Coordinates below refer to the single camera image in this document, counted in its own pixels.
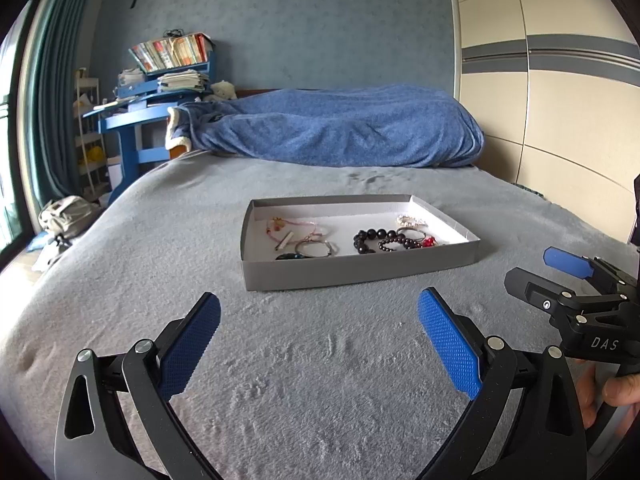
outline white plush toy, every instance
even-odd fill
[[[213,83],[213,85],[211,85],[211,91],[213,95],[206,96],[204,98],[205,101],[229,101],[238,98],[236,96],[236,87],[228,81]]]

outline blue blanket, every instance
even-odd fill
[[[482,151],[474,118],[442,91],[417,86],[279,90],[171,108],[168,149],[310,166],[459,167]]]

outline patterned wallpaper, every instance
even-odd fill
[[[218,76],[238,88],[407,82],[452,92],[450,0],[131,1],[100,8],[91,70],[103,91],[135,66],[131,45],[182,28],[214,39]]]

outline gray box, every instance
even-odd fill
[[[369,228],[397,229],[396,217],[405,214],[423,219],[422,230],[434,236],[437,245],[414,250],[381,252],[372,241],[375,254],[358,254],[353,236]],[[334,255],[327,258],[276,260],[282,253],[292,253],[293,246],[276,252],[276,242],[266,235],[272,217],[315,221],[331,243]],[[309,227],[291,226],[295,238]],[[240,257],[246,290],[288,290],[316,286],[373,282],[423,274],[434,270],[466,266],[478,260],[480,238],[424,200],[407,194],[341,195],[265,198],[251,200],[244,215],[240,238]],[[322,244],[309,245],[305,251],[326,251]]]

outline hand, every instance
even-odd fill
[[[582,413],[582,423],[585,428],[590,428],[596,420],[595,378],[596,365],[591,363],[575,383],[575,391],[578,394],[578,403]],[[609,406],[632,405],[616,429],[618,437],[624,436],[640,412],[640,374],[610,378],[602,389],[602,398]]]

